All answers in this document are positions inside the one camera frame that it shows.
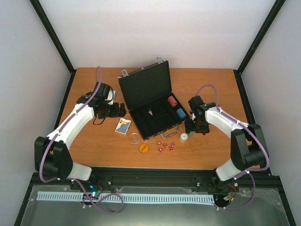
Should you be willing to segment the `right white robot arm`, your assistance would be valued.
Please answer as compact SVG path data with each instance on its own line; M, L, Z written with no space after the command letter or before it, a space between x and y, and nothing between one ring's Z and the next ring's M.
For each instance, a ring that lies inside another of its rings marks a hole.
M200 96L189 100L192 119L185 122L185 131L206 135L213 125L230 138L230 159L215 172L220 181L239 178L250 171L269 168L269 155L264 135L258 124L234 118L216 103L204 103Z

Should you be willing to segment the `red poker chip stack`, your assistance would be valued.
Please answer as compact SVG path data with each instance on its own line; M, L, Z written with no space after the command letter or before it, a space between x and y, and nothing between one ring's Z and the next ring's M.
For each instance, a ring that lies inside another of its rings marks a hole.
M169 96L167 100L172 107L176 107L178 104L176 99L173 96Z

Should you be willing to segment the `white poker chip stack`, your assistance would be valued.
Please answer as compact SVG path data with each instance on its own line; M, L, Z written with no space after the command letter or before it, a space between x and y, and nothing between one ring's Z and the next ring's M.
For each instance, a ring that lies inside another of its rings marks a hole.
M188 140L188 134L187 133L182 133L181 135L180 135L180 141L181 142L186 142L187 140Z

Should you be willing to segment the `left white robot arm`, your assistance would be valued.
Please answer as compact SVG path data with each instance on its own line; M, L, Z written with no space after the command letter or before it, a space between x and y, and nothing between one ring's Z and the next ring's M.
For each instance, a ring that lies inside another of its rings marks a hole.
M42 182L77 179L86 189L97 186L98 178L91 167L74 162L69 149L88 122L126 115L124 103L116 103L116 97L117 92L111 86L97 82L92 92L77 100L72 112L53 132L35 140L35 169Z

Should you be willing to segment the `black poker set case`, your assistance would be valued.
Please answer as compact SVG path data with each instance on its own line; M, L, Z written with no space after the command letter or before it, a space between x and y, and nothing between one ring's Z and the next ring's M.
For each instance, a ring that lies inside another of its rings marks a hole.
M178 128L190 118L189 114L172 91L169 62L157 57L157 62L133 72L122 70L118 77L120 89L130 113L143 140L162 136L164 132ZM172 107L168 97L173 96L177 106ZM176 113L182 108L186 119L181 120Z

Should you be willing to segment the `blue poker chip stack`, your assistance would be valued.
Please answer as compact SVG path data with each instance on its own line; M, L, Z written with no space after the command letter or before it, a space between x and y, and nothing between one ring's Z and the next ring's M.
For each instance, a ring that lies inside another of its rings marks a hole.
M186 113L184 112L184 110L182 109L182 108L178 108L177 110L176 110L176 113L177 113L177 115L179 116L179 118L181 119L181 120L185 120L187 117L186 117Z

